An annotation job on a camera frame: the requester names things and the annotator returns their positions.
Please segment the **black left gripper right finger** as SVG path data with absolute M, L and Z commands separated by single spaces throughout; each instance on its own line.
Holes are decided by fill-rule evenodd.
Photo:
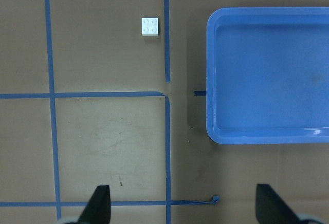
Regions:
M 300 223 L 299 217 L 269 184 L 257 184 L 256 219 L 258 223 Z

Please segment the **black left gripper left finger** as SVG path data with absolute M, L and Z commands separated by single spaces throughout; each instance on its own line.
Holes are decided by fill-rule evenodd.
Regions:
M 111 195 L 109 185 L 99 185 L 79 216 L 78 223 L 110 223 Z

